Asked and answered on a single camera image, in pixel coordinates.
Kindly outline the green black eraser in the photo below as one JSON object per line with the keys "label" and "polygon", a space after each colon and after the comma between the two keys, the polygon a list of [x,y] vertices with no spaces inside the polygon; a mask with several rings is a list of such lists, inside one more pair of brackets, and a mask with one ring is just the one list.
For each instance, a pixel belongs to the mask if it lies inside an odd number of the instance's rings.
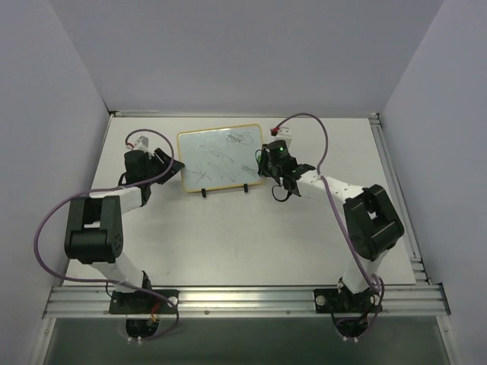
{"label": "green black eraser", "polygon": [[266,166],[266,154],[264,150],[259,149],[255,152],[255,159],[257,163],[257,173],[259,176],[265,175],[265,166]]}

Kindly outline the yellow framed whiteboard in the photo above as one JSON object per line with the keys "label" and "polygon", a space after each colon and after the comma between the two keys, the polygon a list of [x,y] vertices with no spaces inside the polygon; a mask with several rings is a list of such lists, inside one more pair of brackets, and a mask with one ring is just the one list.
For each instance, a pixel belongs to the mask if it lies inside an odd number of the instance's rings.
{"label": "yellow framed whiteboard", "polygon": [[263,144],[257,124],[181,132],[177,135],[183,189],[194,193],[259,185],[256,153]]}

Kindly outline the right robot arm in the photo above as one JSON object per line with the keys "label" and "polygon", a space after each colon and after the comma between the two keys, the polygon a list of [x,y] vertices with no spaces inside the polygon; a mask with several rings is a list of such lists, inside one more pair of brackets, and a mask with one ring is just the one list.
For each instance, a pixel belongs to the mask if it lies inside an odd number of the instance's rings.
{"label": "right robot arm", "polygon": [[[256,150],[256,177],[274,180],[288,197],[330,206],[352,254],[339,289],[376,290],[377,269],[404,234],[387,192],[379,185],[365,188],[322,176],[319,167],[298,163],[288,147],[276,138]],[[232,280],[258,277],[264,265],[283,273],[284,256],[317,246],[324,233],[314,215],[277,209],[261,197],[220,198],[189,208],[177,203],[158,216],[158,229],[183,261],[194,258],[190,265],[198,275]]]}

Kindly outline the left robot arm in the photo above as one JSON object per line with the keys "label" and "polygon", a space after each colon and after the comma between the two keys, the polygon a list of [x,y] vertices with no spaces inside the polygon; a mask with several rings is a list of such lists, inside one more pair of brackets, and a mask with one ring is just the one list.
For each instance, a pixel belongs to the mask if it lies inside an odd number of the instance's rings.
{"label": "left robot arm", "polygon": [[151,186],[165,184],[185,164],[160,148],[129,151],[124,154],[124,164],[119,189],[71,201],[64,250],[69,259],[98,270],[117,292],[130,294],[136,287],[150,290],[151,284],[147,274],[123,252],[123,215],[145,206]]}

